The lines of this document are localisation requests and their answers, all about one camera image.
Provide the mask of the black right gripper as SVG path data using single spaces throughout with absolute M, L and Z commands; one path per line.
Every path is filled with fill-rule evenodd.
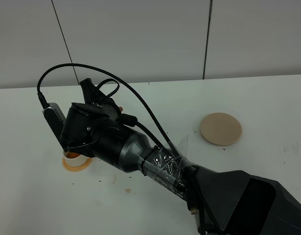
M 140 170 L 137 132 L 117 122 L 121 111 L 86 78 L 80 82 L 84 103 L 73 103 L 60 142 L 69 152 L 97 157 L 122 171 Z

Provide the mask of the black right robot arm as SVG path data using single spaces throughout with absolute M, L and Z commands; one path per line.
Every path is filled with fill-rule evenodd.
M 69 152 L 97 157 L 124 172 L 140 171 L 186 201 L 200 234 L 301 235 L 301 204 L 277 181 L 244 171 L 214 172 L 188 161 L 172 143 L 123 114 L 100 86 L 81 81 L 84 103 L 69 109 L 59 141 Z

